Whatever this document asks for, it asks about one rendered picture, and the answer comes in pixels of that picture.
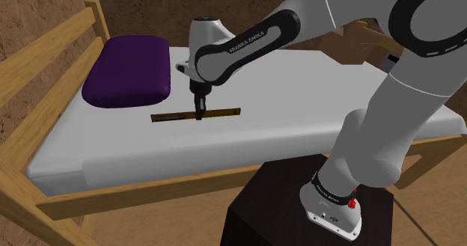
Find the long flat brown bar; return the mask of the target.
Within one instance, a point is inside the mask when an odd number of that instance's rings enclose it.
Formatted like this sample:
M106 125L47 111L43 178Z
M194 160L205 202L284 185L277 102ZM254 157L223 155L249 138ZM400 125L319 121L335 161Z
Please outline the long flat brown bar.
M173 121L173 120L202 120L203 118L208 117L227 117L235 116L241 114L241 108L226 108L226 109L216 109L216 110L207 110L201 117L197 117L196 113L193 111L187 112L176 112L176 113L166 113L166 114L152 114L150 116L153 123L164 122L164 121Z

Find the purple pillow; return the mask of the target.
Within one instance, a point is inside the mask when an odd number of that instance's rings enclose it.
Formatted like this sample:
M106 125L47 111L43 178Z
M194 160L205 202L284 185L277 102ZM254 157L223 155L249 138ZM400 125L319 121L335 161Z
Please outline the purple pillow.
M171 92L168 42L151 35L109 39L82 86L82 98L98 108L158 104Z

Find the wooden bed with white mattress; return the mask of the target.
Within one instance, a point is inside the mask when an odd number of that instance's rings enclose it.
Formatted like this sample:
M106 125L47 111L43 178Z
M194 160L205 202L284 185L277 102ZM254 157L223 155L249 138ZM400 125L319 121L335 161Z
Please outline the wooden bed with white mattress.
M277 50L216 87L208 110L241 114L153 123L192 111L188 78L171 73L158 105L97 108L85 78L111 39L100 3L0 62L0 107L88 29L95 39L0 145L0 215L50 246L98 246L95 214L244 186L266 162L326 156L345 115L385 78L319 51Z

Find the dark robot stand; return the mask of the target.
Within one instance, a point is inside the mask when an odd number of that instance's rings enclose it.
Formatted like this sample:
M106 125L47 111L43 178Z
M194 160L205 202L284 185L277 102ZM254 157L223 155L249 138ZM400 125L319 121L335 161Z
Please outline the dark robot stand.
M228 207L220 246L391 246L394 196L383 188L358 187L362 228L353 242L308 220L299 190L325 161L264 163Z

